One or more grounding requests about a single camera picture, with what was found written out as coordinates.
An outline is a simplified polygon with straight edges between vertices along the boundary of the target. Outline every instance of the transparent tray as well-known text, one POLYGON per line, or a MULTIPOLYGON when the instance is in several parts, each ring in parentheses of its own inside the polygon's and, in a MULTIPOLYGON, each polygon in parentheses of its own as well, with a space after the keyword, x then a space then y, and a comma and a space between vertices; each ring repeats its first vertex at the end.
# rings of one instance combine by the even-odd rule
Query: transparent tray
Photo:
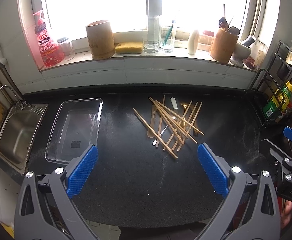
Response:
POLYGON ((81 156, 88 145, 97 145, 102 104, 101 98, 63 102, 49 135, 46 160, 68 164, 81 156))

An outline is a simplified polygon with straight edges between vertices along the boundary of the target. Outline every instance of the bright window light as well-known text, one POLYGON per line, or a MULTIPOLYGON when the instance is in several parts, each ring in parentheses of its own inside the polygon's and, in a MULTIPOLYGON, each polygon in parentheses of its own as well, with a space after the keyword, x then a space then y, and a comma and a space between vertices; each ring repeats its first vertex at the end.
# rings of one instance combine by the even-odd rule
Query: bright window light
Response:
POLYGON ((142 30, 146 0, 46 0, 51 27, 57 37, 86 37, 85 26, 109 20, 113 32, 142 30))
POLYGON ((241 28, 246 0, 163 0, 162 25, 171 26, 176 20, 178 27, 192 31, 218 29, 225 4, 226 20, 230 26, 241 28))

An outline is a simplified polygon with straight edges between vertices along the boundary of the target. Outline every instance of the screw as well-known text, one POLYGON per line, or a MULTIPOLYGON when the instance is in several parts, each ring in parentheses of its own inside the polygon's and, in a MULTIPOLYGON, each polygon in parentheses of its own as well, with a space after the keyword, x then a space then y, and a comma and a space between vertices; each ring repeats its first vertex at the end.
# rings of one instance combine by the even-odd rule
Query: screw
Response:
POLYGON ((268 171, 263 171, 262 174, 263 174, 265 177, 269 177, 269 172, 268 172, 268 171))
POLYGON ((61 173, 63 173, 63 171, 64 171, 63 168, 57 168, 57 169, 55 170, 55 173, 56 173, 56 174, 61 174, 61 173))
POLYGON ((29 172, 26 173, 26 177, 27 177, 27 178, 30 178, 30 177, 32 177, 33 175, 34 175, 34 173, 33 173, 32 171, 29 171, 29 172))
POLYGON ((240 167, 234 166, 231 168, 231 170, 235 173, 240 173, 240 167))

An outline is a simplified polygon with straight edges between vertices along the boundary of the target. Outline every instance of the yellow sponge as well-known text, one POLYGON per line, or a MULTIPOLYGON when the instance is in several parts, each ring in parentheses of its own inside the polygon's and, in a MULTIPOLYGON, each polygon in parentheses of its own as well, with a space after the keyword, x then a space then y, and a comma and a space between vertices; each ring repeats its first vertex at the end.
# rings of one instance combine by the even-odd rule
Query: yellow sponge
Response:
POLYGON ((142 42, 122 42, 115 47, 117 54, 125 53, 142 53, 143 43, 142 42))

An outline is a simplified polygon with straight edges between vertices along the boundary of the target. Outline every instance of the windowsill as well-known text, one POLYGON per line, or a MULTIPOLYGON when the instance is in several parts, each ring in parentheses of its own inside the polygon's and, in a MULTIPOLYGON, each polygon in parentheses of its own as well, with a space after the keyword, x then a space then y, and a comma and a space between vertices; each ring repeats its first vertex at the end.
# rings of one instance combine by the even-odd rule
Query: windowsill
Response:
MULTIPOLYGON (((156 53, 152 53, 152 54, 146 53, 144 51, 141 54, 135 54, 135 53, 116 54, 115 53, 115 55, 113 55, 109 59, 116 59, 116 58, 120 58, 120 57, 154 57, 154 56, 156 56, 156 57, 160 56, 160 57, 191 58, 191 59, 197 59, 200 61, 207 61, 207 62, 213 61, 213 62, 220 64, 220 65, 232 66, 232 67, 236 67, 236 68, 243 68, 243 69, 246 69, 248 71, 257 72, 255 70, 252 70, 252 69, 246 67, 245 65, 244 65, 244 67, 237 67, 237 66, 233 65, 231 62, 228 62, 228 64, 220 63, 220 62, 216 61, 215 59, 213 59, 209 55, 209 53, 207 51, 204 51, 204 50, 197 50, 195 55, 190 55, 187 53, 187 49, 184 49, 184 48, 174 48, 171 53, 163 53, 161 51, 156 52, 156 53)), ((49 68, 43 67, 40 70, 40 72, 47 71, 47 70, 57 68, 57 67, 62 67, 62 66, 66 66, 66 65, 74 65, 76 63, 89 62, 89 61, 96 61, 92 58, 92 54, 90 51, 76 53, 75 57, 72 58, 71 60, 62 61, 61 63, 58 63, 55 66, 52 66, 49 68)))

